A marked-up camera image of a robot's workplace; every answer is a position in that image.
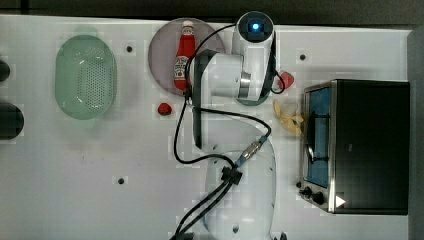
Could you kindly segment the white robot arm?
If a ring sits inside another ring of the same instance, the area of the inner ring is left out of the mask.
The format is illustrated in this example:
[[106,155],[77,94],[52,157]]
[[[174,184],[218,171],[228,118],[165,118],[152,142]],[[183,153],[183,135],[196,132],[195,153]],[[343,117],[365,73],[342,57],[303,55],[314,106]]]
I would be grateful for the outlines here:
[[271,18],[251,11],[237,20],[229,54],[205,49],[190,64],[194,141],[212,156],[206,175],[211,196],[196,219],[215,240],[272,240],[276,161],[270,129],[215,110],[213,99],[263,102],[274,82],[275,51]]

